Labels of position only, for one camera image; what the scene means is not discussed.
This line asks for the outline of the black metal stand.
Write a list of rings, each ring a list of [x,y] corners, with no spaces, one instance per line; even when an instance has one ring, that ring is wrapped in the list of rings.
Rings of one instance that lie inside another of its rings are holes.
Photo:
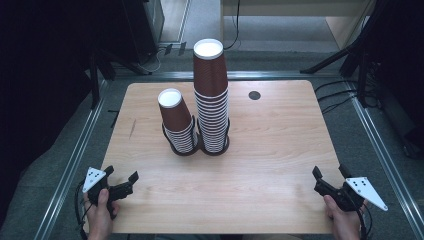
[[[98,72],[101,72],[106,79],[114,80],[116,72],[112,67],[112,62],[116,62],[124,66],[128,70],[137,75],[151,75],[149,70],[143,70],[140,66],[136,66],[123,58],[106,51],[104,49],[95,48],[89,55],[89,77],[91,82],[91,108],[94,109],[100,102],[99,78]]]

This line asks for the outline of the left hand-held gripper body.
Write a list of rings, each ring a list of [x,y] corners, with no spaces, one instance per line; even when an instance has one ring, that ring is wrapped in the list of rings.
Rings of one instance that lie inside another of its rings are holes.
[[[118,184],[116,186],[111,186],[108,183],[108,177],[104,170],[95,169],[89,167],[86,173],[86,177],[83,184],[83,193],[88,194],[89,201],[97,205],[98,204],[98,195],[102,189],[107,189],[109,191],[109,200],[107,202],[107,209],[110,213],[112,220],[115,219],[116,214],[114,213],[114,207],[112,203],[114,201],[124,199],[128,195],[133,193],[133,185],[128,180],[124,183]]]

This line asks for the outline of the black tripod stand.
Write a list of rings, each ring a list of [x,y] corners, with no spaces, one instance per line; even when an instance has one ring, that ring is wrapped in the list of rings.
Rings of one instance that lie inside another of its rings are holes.
[[[383,8],[388,0],[376,0],[374,9],[371,12],[371,15],[362,28],[359,36],[348,46],[339,50],[335,54],[329,56],[328,58],[322,60],[316,65],[300,70],[301,74],[315,74],[321,69],[327,67],[328,65],[338,61],[339,59],[348,56],[356,57],[359,56],[361,52],[364,51],[366,44],[370,41],[372,30],[374,29],[376,22],[378,21],[379,16],[381,15]]]

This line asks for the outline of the light wooden furniture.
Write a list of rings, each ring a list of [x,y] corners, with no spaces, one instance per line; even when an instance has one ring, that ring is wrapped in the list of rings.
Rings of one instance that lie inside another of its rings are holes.
[[[352,43],[361,23],[370,16],[377,0],[220,0],[221,17],[320,16],[324,17],[340,49]]]

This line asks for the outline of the tall stack of brown cups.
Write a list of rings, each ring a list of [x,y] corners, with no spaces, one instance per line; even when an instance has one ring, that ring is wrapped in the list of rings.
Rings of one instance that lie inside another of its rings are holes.
[[[201,129],[206,149],[218,152],[225,138],[225,130],[229,121],[228,90],[219,96],[206,97],[195,92],[198,111],[198,128]]]

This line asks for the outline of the black curtain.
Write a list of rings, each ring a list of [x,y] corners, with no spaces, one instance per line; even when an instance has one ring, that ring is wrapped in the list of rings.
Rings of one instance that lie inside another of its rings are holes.
[[[66,0],[0,0],[0,228],[20,175],[92,89]]]

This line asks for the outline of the black computer cabinet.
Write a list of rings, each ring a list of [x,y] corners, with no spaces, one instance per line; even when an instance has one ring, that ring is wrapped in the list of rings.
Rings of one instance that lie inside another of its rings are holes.
[[[122,0],[136,59],[140,62],[156,54],[164,26],[165,16],[161,0]]]

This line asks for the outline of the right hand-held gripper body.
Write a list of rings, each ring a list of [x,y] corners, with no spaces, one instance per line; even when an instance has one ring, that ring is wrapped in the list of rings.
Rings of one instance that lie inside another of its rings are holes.
[[[337,206],[345,212],[359,210],[365,200],[383,211],[388,210],[388,206],[367,177],[346,178],[339,189],[333,187],[322,178],[317,178],[314,190],[321,196],[331,196]]]

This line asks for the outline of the person's left hand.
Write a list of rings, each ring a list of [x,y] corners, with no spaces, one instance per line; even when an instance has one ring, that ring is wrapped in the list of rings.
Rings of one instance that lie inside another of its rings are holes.
[[[109,191],[102,189],[98,195],[98,204],[92,205],[88,194],[84,194],[84,207],[89,223],[88,240],[108,240],[113,230],[113,220],[107,209]]]

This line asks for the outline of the aluminium frame rail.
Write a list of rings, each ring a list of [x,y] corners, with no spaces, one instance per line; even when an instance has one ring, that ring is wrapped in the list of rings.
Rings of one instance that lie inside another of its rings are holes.
[[[84,178],[86,149],[98,126],[103,106],[113,85],[112,81],[100,81],[100,102],[92,109],[91,95],[79,105],[52,148],[47,152],[46,166],[42,168],[43,180],[49,181],[53,192],[49,195],[46,207],[41,211],[41,219],[36,225],[35,234],[30,240],[54,240],[56,235],[65,239],[79,239],[78,220],[74,196],[80,198],[77,185]]]
[[[186,82],[191,81],[194,75],[190,71],[159,72],[147,75],[135,73],[118,73],[116,80],[129,80],[139,82]],[[295,80],[295,79],[323,79],[339,78],[337,71],[323,71],[313,74],[294,71],[228,71],[227,77],[231,81],[261,81],[261,80]]]
[[[352,104],[396,196],[388,212],[399,206],[414,239],[424,240],[424,160],[405,154],[401,138],[380,108],[364,108],[356,97]]]

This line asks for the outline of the short stack of brown cups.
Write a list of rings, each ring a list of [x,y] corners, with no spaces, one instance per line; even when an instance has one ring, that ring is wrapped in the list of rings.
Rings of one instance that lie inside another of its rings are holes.
[[[162,130],[178,155],[190,155],[197,149],[198,137],[194,130],[195,119],[188,110],[182,93],[175,88],[163,90],[158,95],[162,116]]]

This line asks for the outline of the person's right hand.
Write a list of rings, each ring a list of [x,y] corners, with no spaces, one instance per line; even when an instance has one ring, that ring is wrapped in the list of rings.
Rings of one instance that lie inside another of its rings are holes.
[[[360,217],[356,212],[341,210],[330,195],[323,197],[325,211],[332,220],[332,233],[335,240],[360,240]]]

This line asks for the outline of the black wire cup holder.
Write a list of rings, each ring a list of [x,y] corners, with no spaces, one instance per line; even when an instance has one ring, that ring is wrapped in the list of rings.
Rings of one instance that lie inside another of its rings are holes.
[[[219,156],[224,154],[230,145],[230,138],[228,136],[230,125],[227,125],[225,130],[224,143],[218,152],[211,152],[206,149],[206,143],[203,140],[202,131],[196,127],[198,121],[195,116],[191,117],[189,126],[180,131],[174,132],[166,128],[164,124],[161,125],[164,137],[167,139],[171,150],[178,156],[190,156],[201,150],[204,154],[209,156]]]

